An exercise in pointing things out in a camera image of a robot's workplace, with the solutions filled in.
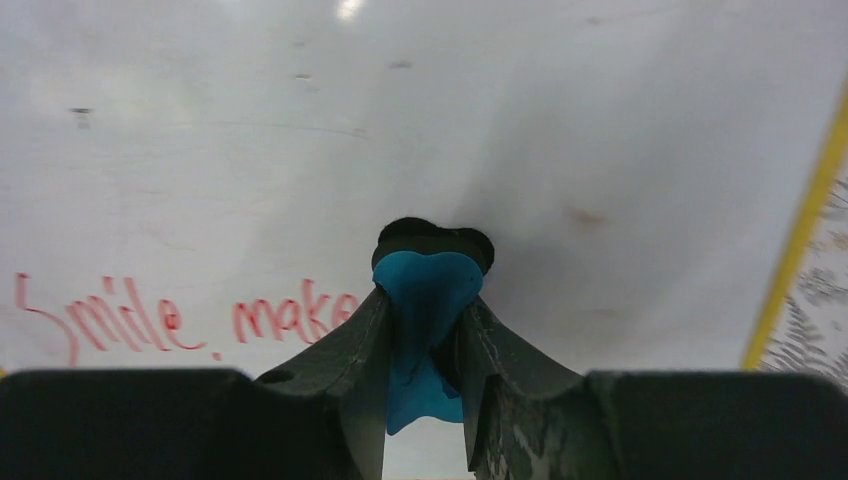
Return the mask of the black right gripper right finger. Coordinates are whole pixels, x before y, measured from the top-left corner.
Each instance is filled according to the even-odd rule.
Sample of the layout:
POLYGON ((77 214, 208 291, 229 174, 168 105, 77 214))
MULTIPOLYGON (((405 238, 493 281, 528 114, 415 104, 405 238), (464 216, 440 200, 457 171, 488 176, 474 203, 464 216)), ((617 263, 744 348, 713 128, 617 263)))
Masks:
POLYGON ((478 479, 617 479, 586 380, 504 325, 482 299, 457 325, 468 468, 478 479))

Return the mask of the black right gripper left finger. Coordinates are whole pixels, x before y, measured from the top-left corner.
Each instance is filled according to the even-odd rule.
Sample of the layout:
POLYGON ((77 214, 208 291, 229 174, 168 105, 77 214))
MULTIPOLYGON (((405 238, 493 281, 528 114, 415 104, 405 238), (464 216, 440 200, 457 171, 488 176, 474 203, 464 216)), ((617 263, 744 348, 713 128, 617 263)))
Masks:
POLYGON ((375 288, 351 317, 257 383, 281 396, 287 479, 379 479, 383 474, 390 301, 375 288))

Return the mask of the yellow framed whiteboard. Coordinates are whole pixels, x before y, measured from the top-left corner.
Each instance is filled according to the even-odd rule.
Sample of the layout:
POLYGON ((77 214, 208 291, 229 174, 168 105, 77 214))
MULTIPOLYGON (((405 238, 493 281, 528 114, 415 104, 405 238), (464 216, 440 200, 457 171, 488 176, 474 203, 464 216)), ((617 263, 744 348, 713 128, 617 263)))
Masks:
MULTIPOLYGON (((617 479, 843 479, 839 384, 740 360, 846 73, 843 1, 5 1, 1 475, 287 479, 256 380, 418 217, 617 479)), ((464 413, 391 474, 478 479, 464 413)))

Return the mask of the blue whiteboard eraser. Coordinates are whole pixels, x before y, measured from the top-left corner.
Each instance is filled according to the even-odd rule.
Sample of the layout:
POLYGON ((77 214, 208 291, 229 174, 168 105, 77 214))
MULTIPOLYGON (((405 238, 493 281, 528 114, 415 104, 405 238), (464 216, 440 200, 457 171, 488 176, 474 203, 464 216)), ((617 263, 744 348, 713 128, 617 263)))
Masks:
POLYGON ((475 228, 403 217, 381 230, 372 280, 392 308, 388 434, 422 417, 462 422, 455 325, 494 260, 493 243, 475 228))

